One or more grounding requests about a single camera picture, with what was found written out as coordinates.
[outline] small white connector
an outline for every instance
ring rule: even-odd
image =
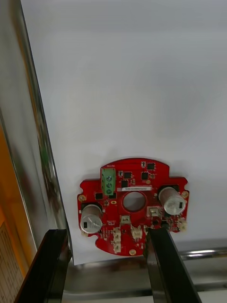
[[[134,227],[131,225],[131,235],[134,240],[142,239],[143,231],[141,229],[141,226],[139,225],[138,227]]]
[[[179,221],[177,222],[177,227],[181,232],[185,232],[187,230],[187,222],[185,221],[185,219],[179,219]]]
[[[121,216],[121,224],[130,224],[130,216],[128,215],[123,215]]]
[[[114,245],[114,246],[113,246],[113,249],[114,249],[114,253],[115,253],[115,254],[118,253],[118,252],[121,252],[122,247],[121,247],[121,243],[120,243],[120,242],[114,243],[113,245]]]
[[[121,230],[120,228],[114,228],[112,231],[113,234],[113,249],[114,253],[121,252],[122,247],[121,247]]]

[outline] orange surface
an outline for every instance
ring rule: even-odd
[[[0,226],[5,222],[15,256],[25,277],[34,258],[31,232],[17,185],[16,175],[0,129]]]

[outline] black bar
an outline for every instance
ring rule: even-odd
[[[145,250],[155,303],[201,303],[170,233],[149,229]]]
[[[49,230],[16,297],[15,303],[61,302],[71,259],[67,230]]]

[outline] integrated circuit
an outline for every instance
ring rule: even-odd
[[[132,173],[131,172],[124,172],[125,179],[131,179]]]

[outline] red circuit board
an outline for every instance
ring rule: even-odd
[[[187,180],[183,177],[169,177],[169,166],[156,160],[146,158],[122,159],[101,169],[114,168],[116,172],[114,195],[107,196],[102,191],[102,180],[84,180],[80,187],[83,193],[78,195],[79,225],[82,209],[88,204],[96,204],[102,210],[102,228],[98,233],[87,236],[98,236],[96,246],[106,252],[120,255],[142,255],[145,245],[146,229],[158,229],[163,226],[171,232],[179,232],[182,222],[186,222],[189,192],[184,189]],[[130,178],[125,179],[125,172],[130,172]],[[122,190],[122,181],[126,190]],[[175,188],[186,201],[186,208],[180,215],[167,215],[160,204],[158,194],[164,187]],[[129,211],[124,207],[124,198],[137,191],[145,197],[144,206],[138,211]],[[148,213],[150,207],[157,208],[159,216]],[[130,223],[122,223],[122,216],[129,218]],[[142,230],[141,238],[133,238],[132,228]],[[120,231],[120,251],[114,251],[114,233]]]

